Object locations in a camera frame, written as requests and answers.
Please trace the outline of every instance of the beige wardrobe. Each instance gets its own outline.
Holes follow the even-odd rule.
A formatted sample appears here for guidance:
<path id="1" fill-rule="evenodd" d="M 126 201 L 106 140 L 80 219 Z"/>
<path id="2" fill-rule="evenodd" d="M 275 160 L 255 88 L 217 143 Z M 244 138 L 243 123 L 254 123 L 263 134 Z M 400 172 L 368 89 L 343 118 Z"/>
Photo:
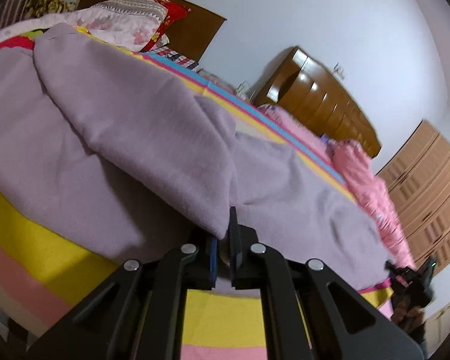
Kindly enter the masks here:
<path id="1" fill-rule="evenodd" d="M 426 120 L 378 173 L 387 183 L 417 266 L 450 262 L 450 143 Z"/>

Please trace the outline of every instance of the metal bolt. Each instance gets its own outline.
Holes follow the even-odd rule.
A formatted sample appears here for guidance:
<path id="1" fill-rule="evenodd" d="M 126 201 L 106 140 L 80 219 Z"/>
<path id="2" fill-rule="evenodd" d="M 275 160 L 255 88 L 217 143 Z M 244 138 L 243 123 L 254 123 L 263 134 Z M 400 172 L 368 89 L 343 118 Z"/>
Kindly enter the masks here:
<path id="1" fill-rule="evenodd" d="M 253 244 L 250 246 L 250 250 L 255 254 L 264 254 L 267 248 L 263 244 Z"/>
<path id="2" fill-rule="evenodd" d="M 136 259 L 129 259 L 123 264 L 126 271 L 136 271 L 139 266 L 140 263 Z"/>
<path id="3" fill-rule="evenodd" d="M 320 259 L 311 259 L 308 262 L 308 267 L 314 271 L 321 271 L 323 269 L 323 262 Z"/>
<path id="4" fill-rule="evenodd" d="M 182 253 L 192 254 L 192 253 L 195 253 L 197 251 L 197 247 L 195 245 L 193 245 L 193 244 L 185 244 L 185 245 L 182 245 L 180 250 L 182 251 Z"/>

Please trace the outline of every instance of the hand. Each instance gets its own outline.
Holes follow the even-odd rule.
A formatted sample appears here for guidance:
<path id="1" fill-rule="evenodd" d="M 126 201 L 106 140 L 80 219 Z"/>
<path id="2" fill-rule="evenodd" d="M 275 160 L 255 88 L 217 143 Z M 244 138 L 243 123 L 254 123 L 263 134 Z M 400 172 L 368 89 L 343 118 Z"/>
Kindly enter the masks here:
<path id="1" fill-rule="evenodd" d="M 404 329 L 404 332 L 408 334 L 425 323 L 425 311 L 420 309 L 420 307 L 413 307 L 413 309 L 407 312 L 407 308 L 408 302 L 406 300 L 402 300 L 397 305 L 394 315 L 391 316 L 391 321 L 399 326 L 405 317 L 410 318 L 411 323 L 408 323 L 408 326 Z"/>

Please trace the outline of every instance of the wooden headboard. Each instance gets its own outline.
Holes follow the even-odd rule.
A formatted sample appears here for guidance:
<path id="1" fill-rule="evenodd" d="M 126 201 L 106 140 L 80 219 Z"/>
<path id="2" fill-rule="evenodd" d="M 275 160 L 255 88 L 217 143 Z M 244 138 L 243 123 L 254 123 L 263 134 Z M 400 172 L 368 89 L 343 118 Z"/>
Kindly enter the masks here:
<path id="1" fill-rule="evenodd" d="M 315 135 L 358 140 L 372 158 L 382 148 L 355 100 L 324 65 L 298 46 L 291 49 L 253 103 L 278 104 Z"/>
<path id="2" fill-rule="evenodd" d="M 80 0 L 77 9 L 89 8 L 107 0 Z M 167 29 L 169 47 L 188 58 L 199 61 L 206 48 L 226 20 L 216 13 L 185 0 L 170 0 L 191 11 L 187 17 L 177 20 Z"/>

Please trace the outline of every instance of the purple fabric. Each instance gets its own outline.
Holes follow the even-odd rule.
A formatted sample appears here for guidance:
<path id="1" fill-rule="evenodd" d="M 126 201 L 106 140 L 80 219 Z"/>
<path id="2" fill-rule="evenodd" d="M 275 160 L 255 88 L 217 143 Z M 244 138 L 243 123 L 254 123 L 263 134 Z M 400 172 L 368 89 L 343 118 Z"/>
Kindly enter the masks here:
<path id="1" fill-rule="evenodd" d="M 65 24 L 33 53 L 0 50 L 0 191 L 120 262 L 161 257 L 192 223 L 222 239 L 235 205 L 288 259 L 321 258 L 356 289 L 387 277 L 374 222 L 291 147 L 236 132 L 177 77 Z"/>

